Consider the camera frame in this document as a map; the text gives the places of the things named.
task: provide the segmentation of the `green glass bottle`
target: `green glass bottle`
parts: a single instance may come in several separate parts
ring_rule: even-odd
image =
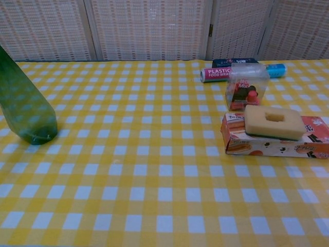
[[[56,137],[54,109],[0,46],[0,106],[9,128],[32,145]]]

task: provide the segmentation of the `table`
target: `table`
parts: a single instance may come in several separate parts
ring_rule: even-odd
[[[329,60],[281,62],[263,104],[329,124]],[[210,61],[19,66],[60,131],[30,146],[0,115],[0,244],[329,245],[328,160],[226,155]]]

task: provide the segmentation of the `wicker screen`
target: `wicker screen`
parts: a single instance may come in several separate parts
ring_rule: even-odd
[[[280,0],[260,59],[329,58],[329,1]]]
[[[207,59],[254,57],[273,0],[215,0]]]
[[[211,7],[212,1],[205,0],[92,0],[101,56],[104,60],[204,59]]]
[[[78,1],[1,0],[1,46],[16,61],[91,60]]]

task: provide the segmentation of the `orange packaging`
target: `orange packaging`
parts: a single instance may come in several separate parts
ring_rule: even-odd
[[[306,133],[298,141],[246,134],[244,113],[226,113],[221,126],[225,153],[256,156],[329,157],[329,127],[321,117],[302,116]]]

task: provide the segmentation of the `yellow sponge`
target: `yellow sponge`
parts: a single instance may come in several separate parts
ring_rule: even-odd
[[[303,120],[295,110],[247,105],[244,115],[248,135],[299,140],[306,132]]]

